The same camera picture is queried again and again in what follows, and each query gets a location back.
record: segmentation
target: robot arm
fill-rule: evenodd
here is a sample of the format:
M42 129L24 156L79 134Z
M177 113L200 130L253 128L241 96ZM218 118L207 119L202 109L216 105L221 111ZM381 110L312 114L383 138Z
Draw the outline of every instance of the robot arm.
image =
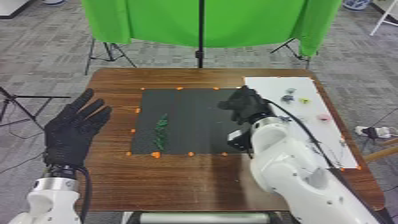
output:
M353 191L330 169L322 168L317 153L289 135L287 126L257 91L246 86L219 107L234 110L239 124L251 130L230 135L230 145L255 150L251 172L262 189L282 194L296 219L306 224L379 224Z
M111 107L104 107L102 99L88 105L93 96L95 91L88 89L47 124L45 163L49 170L27 196L31 211L15 217L10 224L84 223L86 212L81 217L75 212L75 202L81 197L77 170L88 175L84 161L91 142L113 112Z
M266 118L253 126L258 128L251 171L260 187L282 194L303 223L381 223L331 171L321 167L312 147L290 138L276 120Z
M27 196L31 211L15 217L10 224L81 224L75 212L79 197L75 170L70 166L52 166Z

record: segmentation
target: chair leg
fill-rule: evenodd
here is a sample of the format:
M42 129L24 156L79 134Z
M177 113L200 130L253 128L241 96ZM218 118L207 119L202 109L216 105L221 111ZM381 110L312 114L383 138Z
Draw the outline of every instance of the chair leg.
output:
M385 157L388 157L390 155L393 155L395 153L398 153L398 147L385 149L381 152L372 153L369 156L365 156L365 161L367 163Z
M372 36L376 35L376 32L377 32L377 30L379 30L379 27L381 27L381 25L383 25L383 23L385 23L385 20L386 20L386 18L388 18L388 15L390 15L390 13L392 13L393 8L395 8L397 2L398 2L398 0L395 0L395 2L392 3L392 6L390 6L390 8L388 8L388 10L386 10L386 12L385 12L383 18L381 18L381 20L379 20L379 22L377 22L376 29L374 29L374 31L372 31L372 33L370 33Z
M392 139L390 141L386 141L386 142L383 143L383 146L393 145L393 144L397 144L397 143L398 143L398 138L395 138L395 139Z

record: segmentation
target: metal stand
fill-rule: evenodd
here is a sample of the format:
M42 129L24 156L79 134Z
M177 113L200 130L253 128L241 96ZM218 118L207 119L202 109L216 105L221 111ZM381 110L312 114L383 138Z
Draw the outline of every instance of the metal stand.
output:
M93 38L93 42L91 42L91 50L90 50L90 59L88 59L88 65L86 65L86 72L84 72L84 75L90 74L90 69L91 69L91 61L93 60L104 60L107 62L115 62L118 61L120 58L127 58L132 66L138 68L136 64L134 64L134 61L125 53L125 51L122 50L122 47L116 43L106 43L104 42L104 47L106 47L106 51L107 51L107 55L109 55L109 58L99 58L99 57L93 57L93 52L95 52L95 46L97 46L97 39ZM115 50L120 51L122 55L116 57L115 56Z
M196 51L198 68L203 68L205 59L205 0L200 0L200 49Z
M296 40L296 38L292 38L287 42L285 42L285 44L273 50L273 54L282 50L282 48L283 47L287 47L289 49L290 49L290 51L292 51L292 53L294 53L294 56L296 56L296 58L301 60L301 61L306 61L306 69L310 69L310 62L312 62L312 58L308 57L305 57L305 56L301 56L298 53L296 53L296 51L294 51L294 49L292 49L292 47L290 47L290 43L292 43L292 41Z
M42 124L38 123L38 116L42 114L42 111L45 110L45 107L52 101L52 99L67 99L67 98L72 98L70 96L19 96L19 95L11 95L10 92L6 91L6 89L0 87L0 94L4 95L6 99L4 99L4 107L3 107L3 112L0 112L0 127L8 126L8 125L13 125L13 124L19 124L19 123L24 123L27 121L35 121L38 127L42 128L42 130L45 130ZM27 108L24 107L22 103L19 102L19 98L24 98L24 99L47 99L47 102L38 110L38 112L33 114L27 110ZM6 115L6 111L8 111L8 107L10 107L10 103L15 104L15 106L22 109L22 112L26 113L27 115L27 119L22 119L19 121L13 121L11 123L8 124L3 124L3 121L4 121L4 115Z

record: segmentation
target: wooden table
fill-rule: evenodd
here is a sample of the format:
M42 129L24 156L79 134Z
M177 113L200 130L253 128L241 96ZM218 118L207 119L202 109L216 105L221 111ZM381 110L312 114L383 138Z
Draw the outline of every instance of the wooden table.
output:
M287 69L123 69L99 70L90 87L115 107L113 119L97 136L88 167L93 175L93 211L266 211L289 210L283 198L258 188L248 155L129 156L132 129L141 106L141 88L232 88L244 76L312 77L335 116L353 153L363 167L346 170L360 196L376 210L385 194L363 160L360 148L328 97L308 70Z

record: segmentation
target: green object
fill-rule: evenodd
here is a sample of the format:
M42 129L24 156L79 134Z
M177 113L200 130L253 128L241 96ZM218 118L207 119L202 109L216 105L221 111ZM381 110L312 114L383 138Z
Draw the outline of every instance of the green object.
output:
M83 0L95 38L132 38L198 47L200 0ZM207 0L205 46L244 47L301 40L314 56L342 0Z
M166 132L166 128L170 125L170 118L168 118L168 114L164 114L159 123L157 123L157 127L155 127L155 140L154 143L157 145L159 150L164 152L166 150L166 141L168 141L168 132Z

